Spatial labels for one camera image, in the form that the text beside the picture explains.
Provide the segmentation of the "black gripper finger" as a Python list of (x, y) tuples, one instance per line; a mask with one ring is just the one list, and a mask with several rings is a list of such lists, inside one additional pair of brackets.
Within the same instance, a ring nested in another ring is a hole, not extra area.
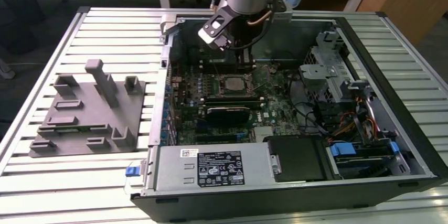
[(249, 73), (254, 67), (254, 59), (252, 54), (252, 48), (246, 48), (237, 51), (237, 72)]

